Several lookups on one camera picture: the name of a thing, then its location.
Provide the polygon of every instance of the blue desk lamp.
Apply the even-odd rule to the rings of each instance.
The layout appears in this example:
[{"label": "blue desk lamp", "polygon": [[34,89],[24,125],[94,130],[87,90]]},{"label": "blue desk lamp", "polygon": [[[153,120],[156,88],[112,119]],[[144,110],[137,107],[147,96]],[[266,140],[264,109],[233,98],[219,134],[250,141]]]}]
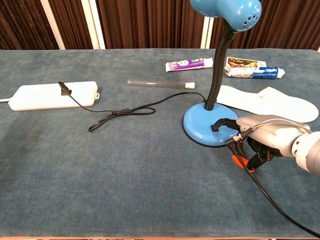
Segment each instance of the blue desk lamp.
[{"label": "blue desk lamp", "polygon": [[219,119],[237,119],[229,108],[217,104],[222,84],[227,49],[237,32],[251,29],[261,16],[259,0],[190,0],[192,7],[207,17],[224,18],[224,29],[214,54],[212,84],[205,103],[189,108],[183,117],[185,133],[196,143],[207,147],[223,147],[225,141],[238,131],[221,126],[213,131],[212,125]]}]

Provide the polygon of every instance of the table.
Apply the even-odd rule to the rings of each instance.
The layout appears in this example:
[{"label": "table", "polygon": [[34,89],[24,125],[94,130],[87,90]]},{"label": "table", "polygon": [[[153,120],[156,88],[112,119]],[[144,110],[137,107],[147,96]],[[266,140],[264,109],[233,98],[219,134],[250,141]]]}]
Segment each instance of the table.
[{"label": "table", "polygon": [[[213,49],[0,51],[1,98],[21,85],[96,81],[95,110],[151,103],[179,89],[127,86],[129,79],[195,82],[208,96],[212,68],[165,72],[165,63],[209,58]],[[227,56],[266,61],[282,79],[223,77],[257,93],[267,86],[320,107],[320,54],[313,50],[229,49]],[[15,112],[0,108],[0,237],[310,237],[284,219],[235,165],[227,148],[191,141],[185,111],[201,101],[181,95],[148,116],[117,117],[81,108]],[[235,109],[238,116],[250,113]],[[320,119],[309,123],[320,130]],[[320,232],[320,177],[293,158],[255,173],[292,218]]]}]

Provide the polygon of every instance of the toothpaste tube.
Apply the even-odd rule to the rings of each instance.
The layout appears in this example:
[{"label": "toothpaste tube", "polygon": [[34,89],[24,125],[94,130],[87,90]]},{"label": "toothpaste tube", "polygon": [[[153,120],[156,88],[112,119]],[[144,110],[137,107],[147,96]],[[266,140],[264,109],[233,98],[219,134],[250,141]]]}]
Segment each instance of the toothpaste tube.
[{"label": "toothpaste tube", "polygon": [[206,69],[212,68],[214,61],[212,58],[196,58],[180,61],[167,62],[165,64],[166,72],[191,70],[191,69]]},{"label": "toothpaste tube", "polygon": [[278,67],[267,67],[265,61],[227,57],[225,73],[232,78],[280,79],[285,71]]},{"label": "toothpaste tube", "polygon": [[276,66],[238,67],[226,71],[232,78],[244,79],[280,79],[285,71]]}]

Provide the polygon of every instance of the brown curtain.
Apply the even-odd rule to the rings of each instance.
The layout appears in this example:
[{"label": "brown curtain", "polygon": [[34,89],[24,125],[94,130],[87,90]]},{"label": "brown curtain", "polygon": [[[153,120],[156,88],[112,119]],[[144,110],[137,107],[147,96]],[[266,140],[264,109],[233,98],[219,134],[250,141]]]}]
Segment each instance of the brown curtain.
[{"label": "brown curtain", "polygon": [[93,49],[81,0],[49,0],[65,49]]},{"label": "brown curtain", "polygon": [[59,49],[40,0],[0,0],[0,49]]},{"label": "brown curtain", "polygon": [[[262,15],[252,29],[237,33],[231,48],[312,49],[320,46],[320,0],[261,0]],[[216,48],[223,19],[213,22],[211,48]]]},{"label": "brown curtain", "polygon": [[96,0],[106,48],[200,48],[204,16],[189,0]]}]

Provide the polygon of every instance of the power strip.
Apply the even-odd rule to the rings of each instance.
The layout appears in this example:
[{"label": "power strip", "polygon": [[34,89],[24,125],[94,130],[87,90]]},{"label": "power strip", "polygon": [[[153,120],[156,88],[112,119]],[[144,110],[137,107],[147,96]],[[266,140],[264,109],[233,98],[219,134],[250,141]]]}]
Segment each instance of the power strip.
[{"label": "power strip", "polygon": [[[72,91],[71,96],[84,107],[92,106],[100,97],[95,81],[67,82],[65,85]],[[80,107],[68,95],[62,95],[58,83],[23,85],[9,99],[8,104],[14,111]]]}]

